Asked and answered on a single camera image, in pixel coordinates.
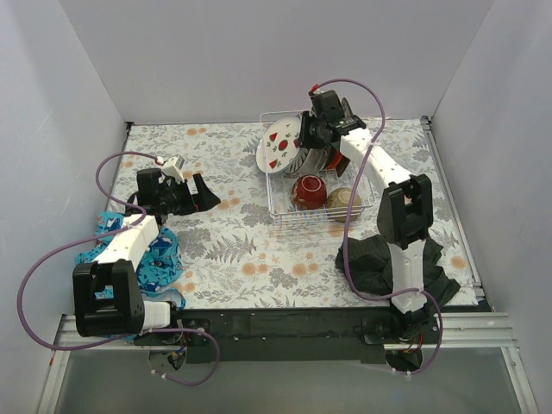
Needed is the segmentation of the clear glass plate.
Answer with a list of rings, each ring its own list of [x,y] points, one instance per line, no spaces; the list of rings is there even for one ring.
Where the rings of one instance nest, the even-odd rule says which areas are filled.
[[[309,151],[308,159],[305,161],[308,164],[308,170],[310,172],[323,170],[331,156],[331,151],[331,147],[312,148]]]

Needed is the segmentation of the black floral square plate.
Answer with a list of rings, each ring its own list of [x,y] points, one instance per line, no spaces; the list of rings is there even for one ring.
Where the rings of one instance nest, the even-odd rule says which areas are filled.
[[[345,126],[342,127],[342,132],[346,135],[352,130],[352,126],[354,124],[354,114],[348,100],[345,97],[342,99],[341,105],[345,115],[345,119],[344,119]],[[337,164],[335,166],[335,170],[338,178],[340,178],[344,174],[348,164],[349,164],[348,158],[345,155],[341,154],[341,158],[337,161]]]

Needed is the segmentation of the orange round plate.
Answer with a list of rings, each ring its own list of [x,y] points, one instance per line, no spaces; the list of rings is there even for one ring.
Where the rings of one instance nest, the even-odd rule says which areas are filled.
[[[342,160],[342,154],[339,151],[332,148],[330,150],[329,158],[325,167],[328,170],[335,169],[339,165],[341,160]]]

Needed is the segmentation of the black striped cloth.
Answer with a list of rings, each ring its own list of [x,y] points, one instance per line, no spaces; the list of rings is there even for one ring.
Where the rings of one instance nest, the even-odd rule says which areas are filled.
[[[423,249],[423,283],[440,307],[446,305],[461,289],[450,279],[438,261],[443,246],[426,239]],[[361,292],[383,296],[392,292],[392,262],[389,247],[380,235],[364,240],[348,238],[348,264],[354,286]]]

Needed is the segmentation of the beige bowl black inside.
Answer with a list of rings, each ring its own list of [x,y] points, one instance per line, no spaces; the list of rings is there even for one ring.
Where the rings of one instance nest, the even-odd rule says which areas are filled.
[[[347,218],[348,204],[351,197],[351,189],[348,187],[341,187],[333,190],[326,200],[326,212],[330,219],[337,222],[344,223]],[[353,208],[350,214],[350,220],[357,220],[362,212],[362,199],[356,194],[354,196]]]

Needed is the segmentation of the red floral bowl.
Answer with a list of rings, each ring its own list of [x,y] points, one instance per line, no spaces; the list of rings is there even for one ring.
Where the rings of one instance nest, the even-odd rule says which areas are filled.
[[[299,210],[321,209],[327,199],[324,181],[317,175],[304,175],[293,184],[292,202]]]

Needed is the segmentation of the strawberry pattern white plate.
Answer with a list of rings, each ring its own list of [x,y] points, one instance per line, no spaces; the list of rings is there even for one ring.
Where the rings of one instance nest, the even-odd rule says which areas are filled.
[[[256,151],[257,167],[263,173],[280,173],[292,164],[299,153],[300,127],[298,116],[284,116],[265,130]]]

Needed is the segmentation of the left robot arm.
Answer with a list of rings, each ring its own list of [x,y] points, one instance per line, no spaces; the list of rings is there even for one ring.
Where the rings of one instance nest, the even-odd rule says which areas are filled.
[[[159,168],[140,170],[138,191],[125,203],[121,232],[92,261],[78,264],[72,273],[75,318],[83,337],[133,335],[154,330],[166,345],[184,333],[182,322],[171,316],[168,302],[142,297],[136,271],[148,248],[156,246],[161,225],[170,215],[188,216],[220,204],[201,174],[193,175],[192,193],[183,179]]]

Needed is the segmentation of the black base bar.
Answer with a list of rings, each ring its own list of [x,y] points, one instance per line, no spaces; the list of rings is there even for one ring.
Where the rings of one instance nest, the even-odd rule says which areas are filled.
[[[403,348],[416,354],[441,344],[445,348],[494,347],[499,326],[490,313],[475,308],[449,310],[442,317],[428,313],[416,336],[392,335],[397,319],[388,307],[182,310],[175,334],[147,334],[135,339],[151,349],[187,347],[190,363],[212,361],[213,348],[198,331],[216,339],[222,361],[360,361],[382,363],[386,351]]]

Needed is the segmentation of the striped white round plate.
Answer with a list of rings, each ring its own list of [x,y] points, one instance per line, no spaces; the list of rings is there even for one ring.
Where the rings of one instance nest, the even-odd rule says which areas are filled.
[[[307,159],[309,152],[309,148],[301,147],[292,162],[283,170],[283,173],[293,174],[298,171]]]

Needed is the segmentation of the blue patterned cloth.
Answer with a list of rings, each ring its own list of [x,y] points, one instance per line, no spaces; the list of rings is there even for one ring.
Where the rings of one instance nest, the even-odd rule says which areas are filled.
[[[123,214],[103,211],[97,217],[96,235],[103,235],[122,227]],[[113,235],[96,241],[92,250],[77,254],[76,264],[92,262],[110,244]],[[166,301],[173,303],[178,309],[185,308],[185,298],[173,283],[183,273],[180,247],[177,236],[168,228],[163,227],[159,235],[150,244],[149,250],[142,256],[136,270],[136,278],[142,296],[146,300]]]

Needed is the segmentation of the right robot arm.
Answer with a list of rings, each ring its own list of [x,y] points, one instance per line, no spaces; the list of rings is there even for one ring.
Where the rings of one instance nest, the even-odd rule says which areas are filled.
[[[311,109],[302,115],[299,144],[334,148],[379,193],[376,224],[391,256],[392,292],[384,296],[395,315],[390,331],[399,342],[413,341],[430,310],[423,292],[423,250],[433,224],[431,181],[404,169],[378,146],[378,136],[344,108],[335,91],[315,85],[309,96]]]

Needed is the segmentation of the floral tablecloth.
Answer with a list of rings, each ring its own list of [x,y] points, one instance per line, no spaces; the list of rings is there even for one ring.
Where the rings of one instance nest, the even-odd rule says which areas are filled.
[[[376,232],[379,196],[368,183],[358,190],[365,209],[349,227],[308,216],[282,223],[272,210],[289,207],[290,193],[267,194],[255,150],[260,122],[134,126],[126,141],[113,193],[127,198],[151,156],[184,157],[184,175],[200,173],[220,204],[204,213],[171,216],[183,272],[175,287],[192,309],[351,307],[362,305],[336,267],[342,238]]]

